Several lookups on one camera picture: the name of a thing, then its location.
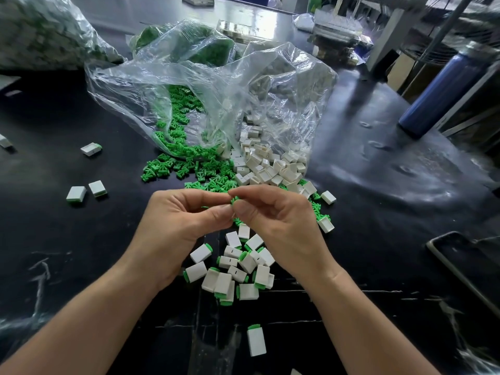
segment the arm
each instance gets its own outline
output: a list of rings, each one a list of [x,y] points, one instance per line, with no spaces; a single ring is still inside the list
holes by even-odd
[[[237,217],[308,292],[349,375],[438,375],[334,260],[305,197],[269,185],[232,189]]]
[[[0,375],[104,375],[197,237],[233,223],[230,205],[200,208],[230,200],[197,189],[155,192],[122,258],[0,366]]]

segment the blue water bottle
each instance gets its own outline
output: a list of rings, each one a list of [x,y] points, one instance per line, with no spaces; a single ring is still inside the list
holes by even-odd
[[[399,125],[412,137],[422,137],[486,73],[496,56],[493,48],[469,42],[401,116]]]

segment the table surface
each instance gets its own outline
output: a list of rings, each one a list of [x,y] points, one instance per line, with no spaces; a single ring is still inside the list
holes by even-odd
[[[273,38],[308,49],[289,15],[229,0],[216,0],[212,10],[178,0],[74,1],[120,52],[124,35],[141,22],[183,18],[264,24]],[[337,197],[322,209],[335,225],[328,247],[440,371],[479,372],[474,354],[500,358],[498,321],[423,244],[495,214],[499,202],[485,186],[491,181],[437,132],[414,141],[399,130],[408,104],[386,84],[358,69],[336,70],[307,174]],[[22,93],[0,96],[0,132],[16,147],[0,151],[2,358],[120,257],[152,192],[183,187],[175,176],[141,181],[145,162],[158,153],[91,99],[81,72],[25,75],[9,89]],[[102,152],[84,157],[79,148],[89,142]],[[66,203],[72,185],[99,179],[109,197],[87,195],[82,208]],[[225,233],[205,238],[216,253]],[[272,271],[271,291],[231,308],[218,308],[199,284],[178,278],[147,308],[110,373],[344,373],[308,296],[278,265]],[[245,337],[253,323],[263,326],[267,346],[256,358]]]

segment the person's left hand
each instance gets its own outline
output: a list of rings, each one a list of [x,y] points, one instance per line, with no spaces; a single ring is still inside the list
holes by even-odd
[[[152,277],[157,291],[162,290],[178,275],[199,237],[231,227],[230,201],[227,193],[200,189],[155,192],[117,265]]]

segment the finger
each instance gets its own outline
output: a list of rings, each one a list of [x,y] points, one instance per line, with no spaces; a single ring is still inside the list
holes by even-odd
[[[233,204],[233,210],[241,221],[261,234],[264,229],[272,226],[273,220],[262,214],[258,208],[245,200],[236,200]]]
[[[267,205],[278,206],[286,201],[288,191],[279,187],[274,187],[267,184],[247,185],[229,190],[231,197],[238,196],[239,198],[247,199],[255,204],[260,201]]]
[[[214,207],[216,205],[229,204],[231,196],[225,192],[209,192],[201,189],[179,189],[175,190],[174,197],[179,200],[188,211],[201,207]]]
[[[218,205],[199,213],[191,214],[190,218],[193,221],[195,229],[193,234],[201,237],[205,234],[231,227],[233,224],[233,213],[233,208],[228,204]]]

